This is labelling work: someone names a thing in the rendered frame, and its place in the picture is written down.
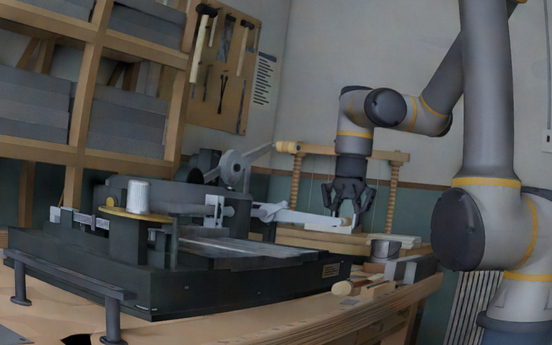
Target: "shelving unit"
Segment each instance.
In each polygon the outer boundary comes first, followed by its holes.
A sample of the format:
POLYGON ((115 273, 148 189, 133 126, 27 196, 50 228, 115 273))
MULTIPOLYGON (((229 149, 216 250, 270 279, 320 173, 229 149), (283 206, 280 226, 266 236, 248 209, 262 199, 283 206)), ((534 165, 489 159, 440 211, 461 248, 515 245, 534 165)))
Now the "shelving unit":
MULTIPOLYGON (((114 0, 98 0, 91 22, 84 22, 17 0, 0 0, 0 29, 35 39, 54 40, 55 44, 83 51, 75 103, 70 114, 68 145, 0 135, 0 157, 66 165, 63 205, 68 207, 81 206, 84 168, 169 180, 180 164, 185 124, 185 117, 181 116, 180 111, 185 71, 190 64, 189 52, 193 46, 198 15, 195 11, 190 11, 180 50, 173 50, 108 29, 113 2, 114 0), (166 99, 170 102, 163 160, 86 148, 92 96, 101 57, 126 63, 152 61, 162 65, 158 96, 169 96, 166 99)), ((201 0, 191 0, 189 8, 194 9, 200 2, 201 0)), ((177 1, 177 5, 177 9, 184 12, 187 3, 177 1)))

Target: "wooden tool board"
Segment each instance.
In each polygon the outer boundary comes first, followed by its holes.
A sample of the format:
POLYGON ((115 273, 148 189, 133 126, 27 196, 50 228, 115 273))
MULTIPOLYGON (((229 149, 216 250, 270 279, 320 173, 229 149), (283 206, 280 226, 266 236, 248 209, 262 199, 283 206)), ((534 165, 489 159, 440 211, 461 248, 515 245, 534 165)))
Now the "wooden tool board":
POLYGON ((202 55, 200 58, 200 67, 198 69, 198 81, 194 85, 189 83, 189 72, 187 86, 185 87, 187 104, 184 105, 186 121, 188 124, 196 126, 217 129, 220 131, 230 132, 234 134, 246 135, 247 119, 249 116, 249 105, 252 97, 253 76, 255 70, 255 62, 257 60, 258 46, 255 42, 255 36, 260 35, 261 21, 255 19, 245 13, 242 13, 230 6, 224 5, 219 1, 204 0, 204 4, 218 10, 218 16, 210 18, 206 25, 206 37, 203 42, 202 55), (236 18, 234 31, 231 36, 231 44, 229 46, 229 55, 227 63, 217 60, 217 52, 221 40, 221 33, 224 28, 226 16, 236 18), (213 21, 217 21, 215 33, 213 37, 212 47, 208 46, 208 41, 211 36, 211 28, 213 21), (243 44, 242 36, 244 28, 240 25, 241 20, 246 20, 255 25, 253 30, 249 30, 247 38, 247 47, 254 48, 254 52, 246 51, 244 54, 244 64, 242 74, 236 77, 238 68, 238 59, 240 57, 240 47, 243 44), (204 88, 207 78, 208 67, 211 66, 211 72, 206 84, 206 100, 204 98, 204 88), (221 105, 221 114, 217 114, 219 103, 221 100, 221 75, 228 77, 228 81, 224 90, 223 102, 221 105), (242 89, 244 82, 244 100, 242 99, 242 89))

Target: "workbench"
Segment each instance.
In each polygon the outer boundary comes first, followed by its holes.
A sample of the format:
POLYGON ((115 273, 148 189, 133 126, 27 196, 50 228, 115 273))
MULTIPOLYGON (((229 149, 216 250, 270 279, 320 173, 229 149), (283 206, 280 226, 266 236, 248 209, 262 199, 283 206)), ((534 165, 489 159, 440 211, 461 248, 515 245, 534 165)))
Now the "workbench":
MULTIPOLYGON (((353 277, 362 275, 360 271, 353 277)), ((133 345, 329 344, 403 345, 411 339, 418 304, 441 287, 443 273, 374 299, 322 293, 257 308, 150 323, 121 315, 121 337, 133 345)), ((27 276, 32 306, 9 301, 14 271, 0 259, 0 324, 38 345, 89 334, 99 345, 104 307, 27 276)))

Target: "electrical outlet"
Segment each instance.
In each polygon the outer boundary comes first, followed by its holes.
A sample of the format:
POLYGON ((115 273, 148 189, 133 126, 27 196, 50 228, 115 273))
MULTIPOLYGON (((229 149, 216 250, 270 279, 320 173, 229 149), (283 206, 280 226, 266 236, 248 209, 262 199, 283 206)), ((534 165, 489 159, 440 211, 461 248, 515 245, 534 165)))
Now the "electrical outlet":
POLYGON ((543 152, 552 153, 552 129, 543 129, 543 152))

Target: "yellow stripe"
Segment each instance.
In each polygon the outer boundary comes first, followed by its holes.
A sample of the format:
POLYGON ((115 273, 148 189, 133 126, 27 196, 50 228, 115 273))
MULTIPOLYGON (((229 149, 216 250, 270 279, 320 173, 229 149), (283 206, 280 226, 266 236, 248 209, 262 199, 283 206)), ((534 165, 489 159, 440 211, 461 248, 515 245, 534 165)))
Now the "yellow stripe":
POLYGON ((413 99, 413 96, 410 96, 410 98, 413 103, 413 119, 411 120, 410 128, 408 128, 406 132, 409 132, 413 128, 413 125, 415 124, 415 116, 418 115, 418 107, 415 105, 415 99, 413 99))
POLYGON ((511 280, 523 280, 525 282, 552 282, 552 275, 523 275, 521 273, 505 271, 503 277, 511 280))
POLYGON ((357 95, 361 92, 363 91, 359 91, 356 93, 356 95, 352 96, 352 100, 350 101, 350 116, 352 116, 352 121, 354 121, 354 123, 358 124, 359 126, 361 126, 361 124, 357 121, 357 119, 354 118, 354 114, 352 113, 352 102, 354 102, 354 97, 357 97, 357 95))
POLYGON ((434 111, 433 109, 431 109, 430 106, 428 106, 428 104, 426 104, 426 101, 424 101, 424 96, 422 96, 422 93, 420 94, 420 100, 422 101, 422 104, 424 104, 424 106, 428 109, 428 111, 430 111, 434 115, 439 116, 439 117, 448 117, 449 116, 449 115, 440 114, 440 113, 434 111))
POLYGON ((459 185, 501 185, 503 187, 522 188, 522 183, 516 180, 507 178, 454 178, 451 181, 451 186, 459 185))
POLYGON ((350 137, 373 139, 373 134, 353 132, 353 131, 337 131, 337 135, 348 135, 350 137))
POLYGON ((525 264, 526 261, 528 261, 528 258, 530 257, 530 254, 532 254, 532 251, 534 250, 534 244, 536 243, 536 234, 538 233, 538 220, 536 218, 536 209, 534 208, 534 204, 530 199, 526 198, 525 196, 522 196, 530 206, 530 211, 532 212, 532 239, 530 240, 530 246, 528 247, 528 251, 525 253, 525 257, 520 262, 519 265, 513 267, 514 270, 522 267, 523 264, 525 264))

